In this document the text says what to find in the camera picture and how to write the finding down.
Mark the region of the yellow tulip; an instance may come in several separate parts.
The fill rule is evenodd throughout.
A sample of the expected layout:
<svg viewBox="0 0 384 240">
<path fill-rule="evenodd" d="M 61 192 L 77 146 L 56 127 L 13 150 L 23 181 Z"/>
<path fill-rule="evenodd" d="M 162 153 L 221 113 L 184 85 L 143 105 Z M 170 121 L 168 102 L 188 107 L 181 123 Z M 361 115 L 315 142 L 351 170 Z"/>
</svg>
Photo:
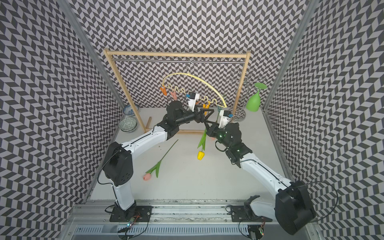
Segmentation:
<svg viewBox="0 0 384 240">
<path fill-rule="evenodd" d="M 199 161 L 201 161 L 205 156 L 206 139 L 207 139 L 207 130 L 204 130 L 203 135 L 202 135 L 201 140 L 200 140 L 199 145 L 198 145 L 198 149 L 200 149 L 200 150 L 198 152 L 197 159 Z"/>
</svg>

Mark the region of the yellow arched peg hanger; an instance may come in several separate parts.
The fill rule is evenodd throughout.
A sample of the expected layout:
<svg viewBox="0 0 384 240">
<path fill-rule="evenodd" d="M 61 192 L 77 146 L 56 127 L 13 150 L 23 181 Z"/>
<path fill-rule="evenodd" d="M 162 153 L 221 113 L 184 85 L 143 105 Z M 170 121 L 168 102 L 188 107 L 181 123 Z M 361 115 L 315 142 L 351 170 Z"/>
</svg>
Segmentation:
<svg viewBox="0 0 384 240">
<path fill-rule="evenodd" d="M 177 86 L 173 87 L 172 84 L 166 84 L 166 79 L 168 79 L 171 76 L 175 76 L 175 75 L 188 76 L 188 77 L 191 77 L 191 78 L 201 82 L 202 84 L 206 85 L 209 89 L 211 89 L 220 98 L 220 100 L 222 101 L 223 104 L 219 105 L 217 99 L 215 99 L 215 98 L 209 99 L 207 96 L 203 96 L 202 98 L 200 98 L 200 100 L 206 101 L 210 104 L 214 104 L 214 105 L 221 107 L 221 108 L 227 108 L 228 107 L 228 105 L 227 105 L 226 101 L 223 99 L 222 95 L 213 86 L 211 86 L 209 83 L 207 83 L 203 79 L 201 79 L 195 75 L 189 74 L 189 73 L 180 73 L 179 72 L 179 73 L 173 73 L 173 74 L 169 74 L 169 75 L 165 76 L 162 80 L 162 87 L 165 87 L 166 89 L 171 89 L 173 92 L 187 94 L 187 92 L 184 88 L 179 89 L 179 87 L 177 87 Z"/>
</svg>

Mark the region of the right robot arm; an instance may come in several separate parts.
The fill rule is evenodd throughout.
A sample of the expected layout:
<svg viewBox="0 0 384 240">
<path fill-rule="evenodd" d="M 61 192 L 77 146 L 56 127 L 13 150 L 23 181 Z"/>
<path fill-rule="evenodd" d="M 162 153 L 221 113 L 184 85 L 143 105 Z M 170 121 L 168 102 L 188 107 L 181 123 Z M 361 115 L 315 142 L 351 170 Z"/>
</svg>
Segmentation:
<svg viewBox="0 0 384 240">
<path fill-rule="evenodd" d="M 238 123 L 219 124 L 205 122 L 207 135 L 224 145 L 223 152 L 232 164 L 256 178 L 272 195 L 273 202 L 255 198 L 250 203 L 254 215 L 275 220 L 288 234 L 294 235 L 316 217 L 308 187 L 301 181 L 293 182 L 278 174 L 242 141 Z"/>
</svg>

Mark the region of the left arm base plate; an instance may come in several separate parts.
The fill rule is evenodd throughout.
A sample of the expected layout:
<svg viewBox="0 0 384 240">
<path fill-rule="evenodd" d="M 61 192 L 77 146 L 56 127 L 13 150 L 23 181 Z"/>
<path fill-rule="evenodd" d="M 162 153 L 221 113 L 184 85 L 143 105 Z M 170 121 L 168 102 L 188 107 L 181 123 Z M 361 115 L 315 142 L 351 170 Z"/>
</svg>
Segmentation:
<svg viewBox="0 0 384 240">
<path fill-rule="evenodd" d="M 117 205 L 114 206 L 110 222 L 128 223 L 132 218 L 137 218 L 137 223 L 148 223 L 152 216 L 153 206 L 136 206 L 132 205 L 127 210 L 122 210 Z"/>
</svg>

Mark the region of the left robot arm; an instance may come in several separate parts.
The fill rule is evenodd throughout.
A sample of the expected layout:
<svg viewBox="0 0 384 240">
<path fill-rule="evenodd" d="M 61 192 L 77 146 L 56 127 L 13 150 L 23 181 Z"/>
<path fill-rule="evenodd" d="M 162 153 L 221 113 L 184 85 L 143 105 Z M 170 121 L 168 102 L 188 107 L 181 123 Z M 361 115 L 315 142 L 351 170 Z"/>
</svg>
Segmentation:
<svg viewBox="0 0 384 240">
<path fill-rule="evenodd" d="M 195 121 L 204 123 L 213 114 L 213 109 L 187 110 L 180 101 L 173 101 L 167 106 L 167 113 L 163 120 L 153 127 L 153 129 L 143 135 L 119 144 L 110 144 L 106 160 L 102 170 L 115 195 L 115 206 L 122 211 L 127 211 L 135 203 L 132 194 L 130 180 L 134 175 L 133 161 L 150 148 L 171 139 L 180 130 L 180 125 Z"/>
</svg>

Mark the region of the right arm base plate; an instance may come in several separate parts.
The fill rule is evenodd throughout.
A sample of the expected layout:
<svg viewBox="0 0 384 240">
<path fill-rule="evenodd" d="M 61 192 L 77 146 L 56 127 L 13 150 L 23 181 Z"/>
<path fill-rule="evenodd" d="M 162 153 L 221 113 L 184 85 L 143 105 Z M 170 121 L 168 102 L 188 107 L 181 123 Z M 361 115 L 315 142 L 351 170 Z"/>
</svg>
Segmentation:
<svg viewBox="0 0 384 240">
<path fill-rule="evenodd" d="M 228 205 L 225 207 L 226 211 L 230 215 L 232 222 L 271 222 L 271 219 L 256 216 L 252 210 L 249 210 L 246 206 L 233 206 Z"/>
</svg>

